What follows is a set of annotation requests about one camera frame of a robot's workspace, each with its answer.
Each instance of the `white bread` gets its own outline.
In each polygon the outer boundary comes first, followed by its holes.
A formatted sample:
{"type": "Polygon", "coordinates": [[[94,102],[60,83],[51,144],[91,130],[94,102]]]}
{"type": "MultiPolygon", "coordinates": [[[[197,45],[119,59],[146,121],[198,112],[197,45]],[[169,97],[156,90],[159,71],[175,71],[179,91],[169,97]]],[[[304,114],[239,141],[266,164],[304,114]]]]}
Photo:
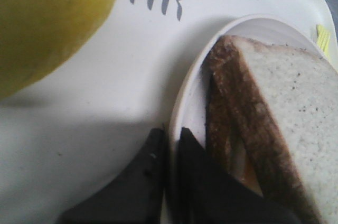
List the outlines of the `white bread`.
{"type": "Polygon", "coordinates": [[[311,224],[338,220],[338,74],[288,46],[223,36],[208,55],[262,192],[311,224]]]}

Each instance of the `yellow fruit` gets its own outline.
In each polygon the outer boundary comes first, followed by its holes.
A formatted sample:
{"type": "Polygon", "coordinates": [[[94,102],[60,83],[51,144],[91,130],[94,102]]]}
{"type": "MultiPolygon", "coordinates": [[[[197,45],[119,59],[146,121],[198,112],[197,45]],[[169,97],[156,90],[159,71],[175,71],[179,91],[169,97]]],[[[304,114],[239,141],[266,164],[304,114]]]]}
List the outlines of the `yellow fruit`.
{"type": "Polygon", "coordinates": [[[74,54],[114,0],[0,0],[0,99],[40,80],[74,54]]]}

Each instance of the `bread slice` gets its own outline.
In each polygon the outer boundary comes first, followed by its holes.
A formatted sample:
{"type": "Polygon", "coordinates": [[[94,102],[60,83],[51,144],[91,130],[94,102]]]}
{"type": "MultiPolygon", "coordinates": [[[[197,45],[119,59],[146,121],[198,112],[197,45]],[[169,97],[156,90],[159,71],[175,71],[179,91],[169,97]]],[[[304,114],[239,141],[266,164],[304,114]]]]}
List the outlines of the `bread slice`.
{"type": "Polygon", "coordinates": [[[239,36],[220,37],[207,60],[263,195],[304,223],[336,223],[336,71],[304,50],[239,36]]]}

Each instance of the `white tray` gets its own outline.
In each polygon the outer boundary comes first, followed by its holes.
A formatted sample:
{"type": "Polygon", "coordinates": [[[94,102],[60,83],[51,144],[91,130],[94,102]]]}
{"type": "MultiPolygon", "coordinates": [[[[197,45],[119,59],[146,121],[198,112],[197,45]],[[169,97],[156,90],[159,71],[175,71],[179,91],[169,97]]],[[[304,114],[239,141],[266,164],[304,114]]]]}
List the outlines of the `white tray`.
{"type": "MultiPolygon", "coordinates": [[[[54,223],[114,178],[170,119],[189,66],[226,22],[273,14],[316,38],[324,0],[117,0],[67,63],[0,102],[0,223],[54,223]]],[[[338,47],[330,44],[338,68],[338,47]]]]}

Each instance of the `black object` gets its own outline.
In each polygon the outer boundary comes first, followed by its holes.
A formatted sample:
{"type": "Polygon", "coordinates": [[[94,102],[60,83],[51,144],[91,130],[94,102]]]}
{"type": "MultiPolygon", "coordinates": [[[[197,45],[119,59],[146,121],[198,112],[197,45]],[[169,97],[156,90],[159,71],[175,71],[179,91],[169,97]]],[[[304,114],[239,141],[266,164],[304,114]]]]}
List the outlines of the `black object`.
{"type": "Polygon", "coordinates": [[[64,224],[159,223],[165,179],[166,142],[152,129],[129,165],[106,187],[66,211],[64,224]]]}
{"type": "Polygon", "coordinates": [[[301,224],[291,211],[226,173],[187,128],[182,128],[178,158],[182,223],[301,224]]]}

